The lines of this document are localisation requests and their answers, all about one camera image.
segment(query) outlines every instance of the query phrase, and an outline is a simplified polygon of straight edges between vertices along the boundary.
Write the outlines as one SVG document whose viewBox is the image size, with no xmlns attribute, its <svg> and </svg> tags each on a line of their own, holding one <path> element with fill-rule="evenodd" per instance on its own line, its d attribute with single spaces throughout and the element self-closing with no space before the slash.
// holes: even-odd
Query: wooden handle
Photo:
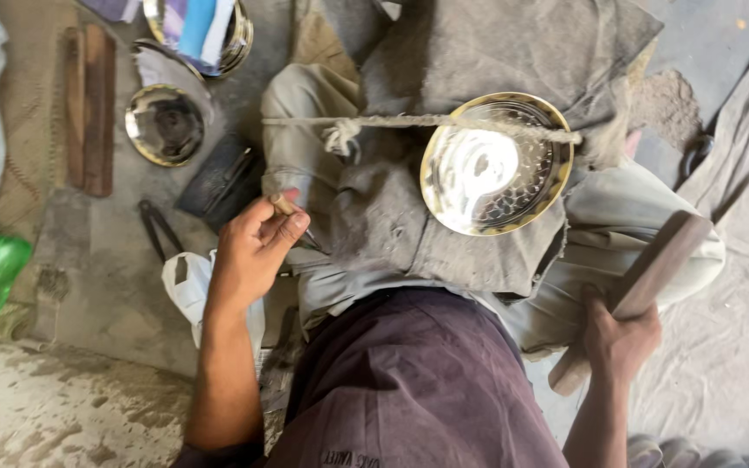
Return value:
<svg viewBox="0 0 749 468">
<path fill-rule="evenodd" d="M 75 188 L 83 186 L 83 102 L 85 101 L 86 53 L 85 39 L 77 27 L 65 31 L 65 89 L 68 117 L 68 181 Z"/>
<path fill-rule="evenodd" d="M 102 27 L 86 25 L 82 191 L 108 197 L 114 158 L 115 42 Z"/>
<path fill-rule="evenodd" d="M 268 200 L 270 200 L 270 203 L 272 203 L 273 206 L 276 207 L 276 209 L 286 217 L 294 214 L 294 208 L 291 207 L 288 199 L 281 193 L 274 193 L 273 195 L 268 197 Z"/>
<path fill-rule="evenodd" d="M 612 316 L 617 320 L 629 320 L 644 313 L 712 229 L 712 222 L 698 215 L 686 211 L 672 214 L 655 240 L 609 292 L 607 300 Z M 547 382 L 556 393 L 568 397 L 590 375 L 591 365 L 580 338 L 568 346 L 548 374 Z"/>
</svg>

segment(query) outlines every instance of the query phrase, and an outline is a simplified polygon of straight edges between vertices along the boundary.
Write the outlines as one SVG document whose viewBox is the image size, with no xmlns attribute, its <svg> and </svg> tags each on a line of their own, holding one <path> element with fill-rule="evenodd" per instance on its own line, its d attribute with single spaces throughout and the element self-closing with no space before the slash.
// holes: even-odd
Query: metal bowl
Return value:
<svg viewBox="0 0 749 468">
<path fill-rule="evenodd" d="M 143 0 L 143 13 L 147 17 L 152 36 L 164 43 L 164 0 Z M 216 72 L 202 72 L 204 78 L 223 78 L 237 69 L 253 46 L 253 22 L 247 17 L 244 5 L 236 0 L 227 33 L 221 45 L 221 60 Z"/>
<path fill-rule="evenodd" d="M 204 121 L 186 92 L 153 84 L 132 97 L 126 111 L 126 132 L 149 161 L 182 166 L 204 141 Z"/>
<path fill-rule="evenodd" d="M 570 131 L 556 107 L 522 92 L 479 97 L 450 115 Z M 550 207 L 567 182 L 572 160 L 571 144 L 439 127 L 423 154 L 421 192 L 447 228 L 495 236 L 521 228 Z"/>
</svg>

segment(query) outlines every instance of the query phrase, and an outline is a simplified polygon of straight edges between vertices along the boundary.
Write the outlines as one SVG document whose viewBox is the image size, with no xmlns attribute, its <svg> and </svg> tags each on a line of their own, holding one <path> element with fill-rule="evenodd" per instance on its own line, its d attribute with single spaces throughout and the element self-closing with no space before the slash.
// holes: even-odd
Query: hand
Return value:
<svg viewBox="0 0 749 468">
<path fill-rule="evenodd" d="M 289 202 L 299 193 L 296 188 L 283 192 Z M 244 312 L 270 290 L 288 250 L 310 224 L 308 214 L 293 207 L 296 213 L 289 217 L 276 214 L 267 197 L 261 197 L 224 225 L 219 232 L 205 322 L 211 318 L 208 314 L 218 311 Z"/>
<path fill-rule="evenodd" d="M 585 348 L 592 381 L 628 390 L 640 366 L 661 343 L 658 307 L 652 304 L 639 317 L 619 322 L 609 314 L 602 294 L 591 285 L 583 286 L 583 304 L 588 313 Z"/>
</svg>

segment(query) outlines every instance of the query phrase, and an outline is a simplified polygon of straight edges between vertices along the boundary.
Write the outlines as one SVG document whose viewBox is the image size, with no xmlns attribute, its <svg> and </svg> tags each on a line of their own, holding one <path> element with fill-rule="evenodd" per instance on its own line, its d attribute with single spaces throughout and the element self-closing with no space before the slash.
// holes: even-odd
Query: pliers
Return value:
<svg viewBox="0 0 749 468">
<path fill-rule="evenodd" d="M 140 208 L 140 220 L 143 221 L 143 227 L 147 229 L 149 240 L 152 242 L 152 246 L 155 248 L 155 251 L 161 258 L 162 262 L 166 263 L 166 255 L 164 254 L 164 249 L 161 247 L 161 241 L 158 240 L 158 235 L 155 233 L 155 227 L 152 225 L 152 220 L 155 220 L 155 222 L 161 226 L 161 230 L 164 231 L 166 238 L 172 242 L 172 245 L 175 246 L 176 249 L 178 249 L 178 253 L 184 251 L 184 246 L 181 245 L 178 236 L 175 235 L 175 232 L 166 222 L 161 211 L 152 205 L 151 201 L 146 199 L 140 200 L 137 207 Z"/>
</svg>

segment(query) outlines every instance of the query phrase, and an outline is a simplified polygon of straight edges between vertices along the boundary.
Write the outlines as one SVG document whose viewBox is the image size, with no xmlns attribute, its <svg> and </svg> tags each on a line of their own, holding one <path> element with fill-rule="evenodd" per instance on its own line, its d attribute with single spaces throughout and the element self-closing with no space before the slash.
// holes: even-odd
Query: fingernail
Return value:
<svg viewBox="0 0 749 468">
<path fill-rule="evenodd" d="M 304 228 L 304 227 L 308 226 L 308 220 L 309 219 L 308 219 L 308 215 L 306 215 L 305 213 L 297 213 L 292 218 L 294 220 L 294 226 L 296 226 L 298 228 L 299 227 L 300 228 Z"/>
</svg>

